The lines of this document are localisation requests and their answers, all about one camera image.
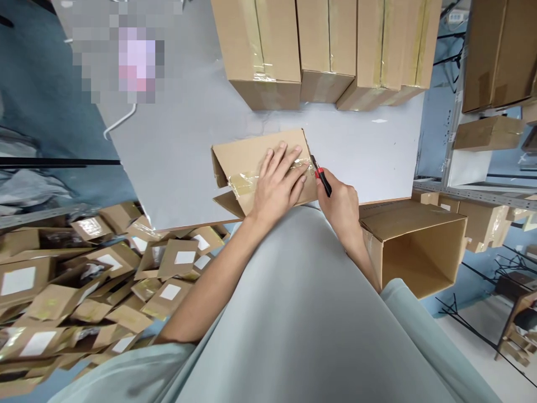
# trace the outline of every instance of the small cardboard box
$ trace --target small cardboard box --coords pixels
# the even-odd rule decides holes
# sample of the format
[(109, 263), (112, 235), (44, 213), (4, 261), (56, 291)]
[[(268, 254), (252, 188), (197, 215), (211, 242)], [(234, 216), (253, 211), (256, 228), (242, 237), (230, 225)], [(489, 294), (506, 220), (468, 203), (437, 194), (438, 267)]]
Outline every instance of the small cardboard box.
[(140, 256), (124, 242), (91, 252), (85, 258), (110, 265), (111, 278), (133, 271), (140, 264)]
[(105, 222), (117, 235), (123, 235), (142, 213), (132, 201), (126, 201), (99, 210), (99, 215), (105, 219)]
[(0, 308), (30, 302), (53, 276), (49, 257), (0, 265)]
[(360, 206), (365, 245), (381, 286), (401, 278), (416, 298), (455, 284), (466, 221), (413, 200)]
[(412, 189), (412, 200), (421, 204), (438, 205), (439, 192), (431, 192), (421, 189)]
[(96, 265), (83, 263), (76, 269), (56, 277), (32, 301), (26, 315), (39, 320), (58, 320), (70, 315), (74, 309), (99, 288), (108, 278), (108, 273), (99, 275), (94, 280), (87, 275)]
[(308, 144), (304, 131), (298, 129), (213, 146), (213, 168), (216, 184), (219, 188), (223, 188), (229, 183), (233, 189), (233, 192), (215, 198), (215, 202), (237, 217), (244, 218), (253, 208), (260, 162), (266, 155), (267, 149), (277, 150), (282, 141), (288, 144), (286, 155), (296, 146), (302, 147), (302, 152), (297, 159), (298, 162), (295, 161), (295, 164), (302, 164), (306, 161), (310, 164), (308, 171), (306, 171), (307, 179), (304, 183), (304, 189), (296, 205), (317, 200), (317, 184)]
[(490, 151), (517, 148), (525, 123), (506, 116), (491, 116), (469, 123), (457, 129), (454, 149)]
[(302, 102), (335, 104), (356, 77), (356, 0), (297, 0)]
[(300, 108), (294, 0), (212, 0), (225, 74), (252, 110)]
[(142, 312), (160, 320), (165, 320), (181, 304), (192, 288), (191, 283), (170, 279), (142, 308)]
[(101, 217), (83, 218), (70, 225), (85, 241), (100, 243), (109, 241), (114, 236), (112, 229)]
[(201, 241), (169, 240), (158, 268), (158, 277), (188, 274), (194, 268)]

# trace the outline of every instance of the cardboard box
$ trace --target cardboard box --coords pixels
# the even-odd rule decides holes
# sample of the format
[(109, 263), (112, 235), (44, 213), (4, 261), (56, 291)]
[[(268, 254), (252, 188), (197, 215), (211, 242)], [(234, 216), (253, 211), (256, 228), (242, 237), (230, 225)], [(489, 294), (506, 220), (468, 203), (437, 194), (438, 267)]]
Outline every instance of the cardboard box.
[(373, 110), (401, 90), (408, 1), (358, 1), (356, 79), (337, 100), (339, 110)]
[(191, 283), (170, 279), (142, 308), (142, 312), (162, 321), (172, 314), (192, 288)]
[(523, 120), (506, 116), (491, 116), (462, 123), (457, 129), (453, 148), (468, 151), (517, 148), (524, 128)]
[(117, 235), (122, 235), (142, 213), (132, 201), (126, 201), (99, 210), (99, 215)]
[(421, 189), (412, 189), (412, 200), (421, 204), (438, 205), (439, 192), (431, 192)]
[(114, 236), (112, 229), (101, 217), (83, 218), (70, 225), (85, 241), (100, 243), (109, 241)]
[(260, 162), (266, 155), (267, 149), (277, 150), (282, 141), (288, 144), (286, 155), (296, 146), (301, 146), (302, 152), (298, 157), (298, 164), (306, 161), (310, 164), (306, 171), (307, 179), (304, 183), (304, 189), (296, 205), (317, 200), (315, 170), (310, 159), (304, 131), (298, 129), (213, 146), (213, 169), (216, 184), (219, 188), (228, 186), (229, 178), (229, 186), (233, 189), (232, 192), (214, 198), (214, 201), (237, 217), (244, 218), (253, 208)]
[(463, 112), (535, 100), (537, 3), (472, 1)]
[(83, 279), (94, 263), (83, 263), (76, 269), (55, 278), (32, 301), (26, 315), (39, 320), (58, 320), (70, 315), (74, 309), (99, 288), (108, 278), (108, 273), (100, 274), (94, 280)]
[(104, 249), (99, 249), (84, 256), (88, 260), (97, 260), (110, 265), (110, 277), (119, 277), (135, 270), (140, 264), (140, 256), (124, 243), (116, 243)]
[(431, 86), (441, 9), (441, 0), (408, 0), (401, 90), (392, 91), (382, 105), (401, 105)]
[(32, 301), (53, 276), (49, 257), (0, 265), (0, 308)]
[(459, 204), (459, 214), (468, 217), (466, 234), (470, 243), (475, 241), (488, 244), (500, 235), (501, 224), (507, 216), (507, 206), (464, 200)]
[(380, 284), (401, 278), (416, 298), (455, 284), (466, 217), (413, 200), (360, 206)]
[(302, 102), (334, 104), (356, 77), (356, 0), (297, 0)]
[(0, 263), (15, 263), (41, 257), (67, 260), (93, 250), (72, 228), (19, 228), (2, 237)]
[(300, 108), (300, 55), (294, 0), (212, 0), (231, 85), (252, 110)]

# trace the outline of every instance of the white label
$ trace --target white label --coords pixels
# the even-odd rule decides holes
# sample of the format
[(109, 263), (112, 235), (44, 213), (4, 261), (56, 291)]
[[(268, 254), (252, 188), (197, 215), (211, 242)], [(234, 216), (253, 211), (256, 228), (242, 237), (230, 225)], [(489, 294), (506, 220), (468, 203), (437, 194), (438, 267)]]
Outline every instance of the white label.
[(164, 291), (161, 293), (161, 298), (169, 299), (170, 301), (181, 291), (181, 287), (173, 284), (168, 284)]
[(207, 255), (203, 255), (200, 257), (196, 262), (194, 263), (194, 266), (196, 266), (198, 269), (203, 270), (205, 265), (211, 261), (211, 258)]
[(19, 357), (33, 357), (35, 355), (41, 355), (55, 335), (55, 331), (37, 332), (24, 346), (24, 349)]
[(175, 255), (174, 264), (193, 263), (195, 258), (196, 258), (195, 251), (177, 252), (177, 255)]
[(115, 260), (111, 255), (104, 255), (104, 256), (101, 256), (101, 257), (98, 257), (97, 260), (101, 263), (104, 263), (104, 264), (109, 264), (112, 266), (112, 271), (114, 270), (117, 270), (117, 269), (121, 269), (123, 266), (117, 261)]
[(77, 306), (79, 306), (82, 303), (82, 301), (84, 301), (86, 299), (86, 297), (88, 295), (90, 295), (93, 291), (95, 291), (97, 288), (99, 288), (99, 285), (101, 285), (101, 283), (95, 283), (94, 285), (89, 287), (86, 291), (84, 291), (84, 293), (82, 294), (82, 296), (80, 297), (80, 299), (77, 302)]
[(4, 273), (0, 295), (10, 295), (34, 287), (35, 267)]
[(136, 336), (131, 336), (129, 338), (121, 339), (120, 341), (116, 343), (114, 347), (112, 347), (112, 351), (118, 354), (121, 354), (122, 352), (125, 351), (127, 346), (132, 342), (132, 340), (134, 340), (135, 337)]
[(134, 244), (136, 245), (136, 248), (140, 252), (145, 252), (145, 248), (147, 248), (147, 242), (145, 242), (143, 239), (140, 239), (138, 237), (133, 237)]
[(197, 244), (197, 248), (201, 251), (207, 249), (210, 246), (209, 243), (201, 235), (196, 235), (195, 237), (192, 237), (192, 239), (200, 241), (200, 243)]

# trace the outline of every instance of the box on shelf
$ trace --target box on shelf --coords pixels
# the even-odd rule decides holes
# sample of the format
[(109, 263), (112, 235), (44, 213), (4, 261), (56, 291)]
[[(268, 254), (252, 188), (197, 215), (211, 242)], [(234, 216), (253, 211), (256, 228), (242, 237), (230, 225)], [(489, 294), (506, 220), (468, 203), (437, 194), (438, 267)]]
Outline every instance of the box on shelf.
[(438, 205), (439, 192), (433, 192), (421, 189), (412, 189), (412, 200), (421, 204)]
[(116, 235), (123, 235), (142, 213), (134, 202), (126, 201), (99, 210), (99, 215), (104, 218), (105, 222), (112, 228)]
[(537, 99), (537, 3), (473, 0), (463, 112), (525, 105)]
[(334, 104), (356, 77), (356, 1), (296, 2), (302, 102)]
[(252, 110), (300, 108), (300, 55), (294, 0), (212, 0), (231, 85)]
[(162, 321), (165, 320), (181, 304), (191, 287), (191, 283), (182, 280), (167, 280), (153, 298), (145, 304), (142, 312)]
[(260, 161), (266, 155), (268, 148), (277, 150), (282, 141), (288, 144), (286, 155), (296, 146), (301, 146), (302, 152), (298, 157), (298, 164), (306, 162), (310, 164), (305, 173), (307, 179), (304, 183), (304, 189), (296, 205), (317, 200), (317, 184), (315, 183), (308, 144), (304, 131), (298, 129), (213, 146), (213, 169), (216, 184), (219, 188), (228, 186), (229, 178), (229, 186), (233, 189), (231, 192), (214, 198), (214, 201), (237, 217), (244, 218), (253, 208), (253, 196)]
[(401, 278), (417, 298), (455, 284), (466, 217), (413, 200), (360, 206), (380, 284)]
[(525, 123), (507, 116), (491, 116), (457, 128), (453, 149), (490, 151), (517, 148)]
[(49, 257), (0, 265), (0, 308), (32, 301), (53, 276)]

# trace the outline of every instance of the cardboard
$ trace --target cardboard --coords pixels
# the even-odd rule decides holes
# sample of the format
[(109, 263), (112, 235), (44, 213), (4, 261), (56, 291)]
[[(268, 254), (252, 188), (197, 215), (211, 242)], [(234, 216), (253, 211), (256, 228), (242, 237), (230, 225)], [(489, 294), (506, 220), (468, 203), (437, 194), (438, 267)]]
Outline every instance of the cardboard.
[(474, 0), (471, 15), (463, 112), (535, 100), (537, 3)]
[(49, 257), (0, 265), (0, 308), (30, 302), (53, 275)]
[(360, 206), (366, 248), (380, 284), (401, 278), (416, 298), (455, 284), (466, 221), (413, 200)]
[(252, 110), (300, 108), (300, 55), (294, 0), (212, 0), (231, 85)]
[(489, 151), (517, 148), (525, 128), (523, 120), (506, 116), (491, 116), (457, 128), (454, 149)]
[(190, 288), (192, 288), (191, 283), (178, 279), (170, 279), (166, 281), (153, 298), (145, 304), (142, 308), (142, 312), (164, 321), (181, 304), (190, 291)]
[(122, 235), (142, 213), (132, 201), (126, 201), (99, 210), (99, 215), (117, 235)]
[(108, 278), (108, 273), (100, 274), (94, 280), (82, 279), (95, 263), (83, 263), (76, 269), (68, 271), (55, 278), (32, 301), (26, 315), (39, 320), (58, 320), (70, 315), (86, 297), (102, 286)]
[(311, 163), (310, 153), (304, 131), (302, 129), (288, 132), (268, 134), (260, 137), (240, 140), (234, 143), (218, 144), (213, 146), (213, 168), (216, 184), (219, 188), (231, 186), (235, 198), (228, 195), (214, 200), (222, 207), (244, 218), (253, 208), (253, 198), (260, 164), (267, 153), (267, 149), (277, 150), (280, 142), (288, 144), (286, 155), (296, 146), (302, 147), (298, 160), (299, 163), (310, 163), (306, 171), (304, 189), (296, 205), (301, 205), (317, 200), (317, 185), (315, 183), (314, 168)]
[(431, 192), (420, 189), (412, 189), (412, 200), (421, 204), (438, 205), (439, 192)]
[(302, 102), (334, 104), (356, 77), (356, 0), (298, 0)]

